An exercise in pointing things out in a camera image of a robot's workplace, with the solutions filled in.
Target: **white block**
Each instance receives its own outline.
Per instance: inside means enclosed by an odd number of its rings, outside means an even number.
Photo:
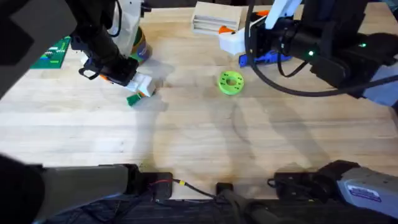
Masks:
[[[244,47],[244,28],[235,34],[231,32],[219,34],[218,40],[220,42],[220,49],[230,54],[236,55],[246,51]]]
[[[146,96],[152,96],[156,86],[152,77],[137,72],[126,88],[132,92],[141,91]]]
[[[218,35],[221,26],[238,30],[241,14],[241,7],[198,1],[192,16],[192,31]]]

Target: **red wire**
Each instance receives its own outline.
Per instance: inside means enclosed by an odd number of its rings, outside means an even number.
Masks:
[[[153,183],[150,183],[149,185],[154,185],[154,184],[159,184],[159,183],[167,183],[167,182],[171,182],[172,180],[167,180],[167,179],[163,179],[163,180],[156,180]]]

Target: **label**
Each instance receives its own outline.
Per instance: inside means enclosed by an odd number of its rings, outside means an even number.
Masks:
[[[145,41],[141,42],[130,57],[136,59],[140,64],[144,63],[150,57],[150,50],[147,43]]]
[[[352,185],[348,185],[347,188],[351,195],[373,200],[375,202],[381,202],[380,195],[375,190],[369,190],[363,187],[357,187]]]

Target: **green plastic piece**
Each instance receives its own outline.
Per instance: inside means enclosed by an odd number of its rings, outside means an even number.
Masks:
[[[235,95],[242,91],[244,86],[243,76],[239,72],[221,72],[218,78],[218,87],[227,95]]]
[[[127,97],[127,103],[129,104],[129,106],[134,106],[141,99],[142,99],[142,96],[139,93],[137,93],[135,95]]]
[[[43,54],[30,68],[61,68],[63,59],[68,50],[70,43],[70,37],[64,37],[62,40],[58,41],[52,47],[56,47],[60,50],[50,50],[48,49],[45,54]]]

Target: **orange object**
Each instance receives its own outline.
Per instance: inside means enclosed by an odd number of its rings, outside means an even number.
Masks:
[[[218,30],[218,34],[223,34],[225,32],[235,32],[235,30],[231,30],[230,28],[227,28],[226,26],[222,26]]]
[[[257,16],[268,16],[269,10],[259,11],[259,12],[256,12],[256,14],[257,14]]]
[[[106,81],[109,81],[104,75],[100,75],[101,78],[103,78]]]
[[[146,95],[141,91],[138,91],[138,95],[140,95],[141,97],[146,97]]]

